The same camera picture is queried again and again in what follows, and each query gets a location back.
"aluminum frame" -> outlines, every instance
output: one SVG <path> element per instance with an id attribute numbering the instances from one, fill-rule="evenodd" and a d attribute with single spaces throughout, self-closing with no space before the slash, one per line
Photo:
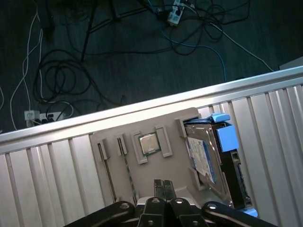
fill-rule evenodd
<path id="1" fill-rule="evenodd" d="M 196 107 L 231 115 L 262 219 L 302 226 L 303 67 L 0 135 L 0 225 L 62 226 L 107 205 L 96 131 Z"/>

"electrical outlet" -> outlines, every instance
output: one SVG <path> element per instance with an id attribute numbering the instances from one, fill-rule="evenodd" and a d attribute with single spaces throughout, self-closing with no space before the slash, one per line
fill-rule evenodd
<path id="1" fill-rule="evenodd" d="M 167 22 L 169 22 L 171 26 L 177 26 L 179 24 L 184 11 L 183 4 L 186 2 L 187 0 L 175 0 L 174 6 L 172 7 L 173 10 L 170 12 L 169 18 L 167 19 Z"/>
<path id="2" fill-rule="evenodd" d="M 40 118 L 40 112 L 37 110 L 24 111 L 24 120 L 30 121 Z"/>
<path id="3" fill-rule="evenodd" d="M 61 114 L 61 112 L 52 112 L 52 113 L 41 113 L 40 114 L 40 122 L 41 124 L 49 123 L 49 122 L 55 122 L 55 121 L 61 121 L 64 119 L 64 113 Z"/>

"blue tab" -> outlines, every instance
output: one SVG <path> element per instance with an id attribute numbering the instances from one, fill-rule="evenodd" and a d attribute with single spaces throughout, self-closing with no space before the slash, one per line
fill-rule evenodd
<path id="1" fill-rule="evenodd" d="M 213 121 L 214 123 L 219 123 L 228 121 L 231 119 L 231 117 L 226 113 L 213 113 L 207 119 Z"/>
<path id="2" fill-rule="evenodd" d="M 239 148 L 236 130 L 233 125 L 217 129 L 222 152 L 231 151 Z"/>
<path id="3" fill-rule="evenodd" d="M 241 211 L 244 212 L 244 213 L 246 213 L 246 214 L 248 214 L 248 215 L 251 215 L 251 216 L 253 216 L 255 218 L 258 217 L 258 212 L 254 208 L 252 208 L 252 209 L 243 209 Z"/>

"hard drive label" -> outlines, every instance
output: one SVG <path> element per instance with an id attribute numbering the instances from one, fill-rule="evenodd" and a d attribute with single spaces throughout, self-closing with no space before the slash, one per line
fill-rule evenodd
<path id="1" fill-rule="evenodd" d="M 210 180 L 213 183 L 216 183 L 216 178 L 206 143 L 203 142 L 203 140 L 197 140 L 191 137 L 188 137 L 187 139 L 191 157 L 194 160 L 196 170 L 203 176 L 206 176 L 207 174 Z"/>

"white ribbed panel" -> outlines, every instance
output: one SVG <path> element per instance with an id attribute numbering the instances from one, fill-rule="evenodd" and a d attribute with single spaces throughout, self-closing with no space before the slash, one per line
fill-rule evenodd
<path id="1" fill-rule="evenodd" d="M 103 208 L 89 136 L 0 156 L 0 226 L 62 227 Z"/>
<path id="2" fill-rule="evenodd" d="M 201 108 L 202 117 L 228 113 L 236 126 L 248 193 L 259 216 L 302 226 L 303 92 L 290 87 Z"/>

